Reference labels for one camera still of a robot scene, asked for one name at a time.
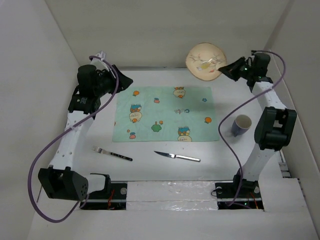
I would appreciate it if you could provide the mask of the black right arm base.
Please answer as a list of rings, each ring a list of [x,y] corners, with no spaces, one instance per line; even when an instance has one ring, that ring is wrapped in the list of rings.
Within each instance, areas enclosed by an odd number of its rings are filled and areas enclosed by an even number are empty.
[[[259,183],[246,179],[240,182],[239,175],[215,182],[211,196],[216,198],[219,210],[264,209]]]

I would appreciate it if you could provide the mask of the green cartoon print cloth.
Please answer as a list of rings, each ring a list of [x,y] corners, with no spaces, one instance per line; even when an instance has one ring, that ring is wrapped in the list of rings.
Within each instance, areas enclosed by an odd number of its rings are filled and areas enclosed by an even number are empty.
[[[211,88],[128,88],[117,96],[112,140],[116,143],[218,141]]]

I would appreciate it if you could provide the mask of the purple mug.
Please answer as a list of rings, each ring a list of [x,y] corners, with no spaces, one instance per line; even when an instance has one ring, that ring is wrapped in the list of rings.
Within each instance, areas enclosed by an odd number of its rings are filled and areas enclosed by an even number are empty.
[[[252,120],[249,116],[241,114],[238,115],[231,127],[231,133],[234,137],[241,136],[246,133],[252,126]]]

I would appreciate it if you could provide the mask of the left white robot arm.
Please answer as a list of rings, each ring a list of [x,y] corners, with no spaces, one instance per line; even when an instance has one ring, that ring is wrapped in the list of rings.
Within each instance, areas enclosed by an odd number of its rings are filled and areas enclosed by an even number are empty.
[[[101,106],[101,97],[126,90],[133,80],[112,65],[99,70],[95,65],[80,66],[76,86],[68,106],[65,130],[60,144],[47,168],[41,168],[38,179],[50,199],[83,201],[95,193],[107,198],[112,191],[108,174],[76,172],[76,163],[85,145],[87,132],[95,120],[94,113]]]

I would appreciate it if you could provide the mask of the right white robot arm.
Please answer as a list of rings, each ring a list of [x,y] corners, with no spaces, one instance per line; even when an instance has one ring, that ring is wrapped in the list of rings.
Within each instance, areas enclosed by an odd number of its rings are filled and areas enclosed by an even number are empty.
[[[262,109],[254,130],[253,150],[231,184],[231,191],[237,197],[243,197],[255,186],[269,159],[290,143],[297,119],[297,112],[287,108],[274,90],[279,82],[273,82],[267,76],[270,60],[265,53],[255,53],[253,58],[241,57],[219,68],[229,79],[245,79],[253,98],[258,100]]]

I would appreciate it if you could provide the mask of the round bird pattern plate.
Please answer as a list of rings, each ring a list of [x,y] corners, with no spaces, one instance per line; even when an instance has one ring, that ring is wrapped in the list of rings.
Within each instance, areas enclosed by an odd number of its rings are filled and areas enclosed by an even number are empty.
[[[202,81],[213,81],[222,73],[219,68],[227,65],[225,53],[216,45],[202,42],[194,46],[185,59],[190,73]]]

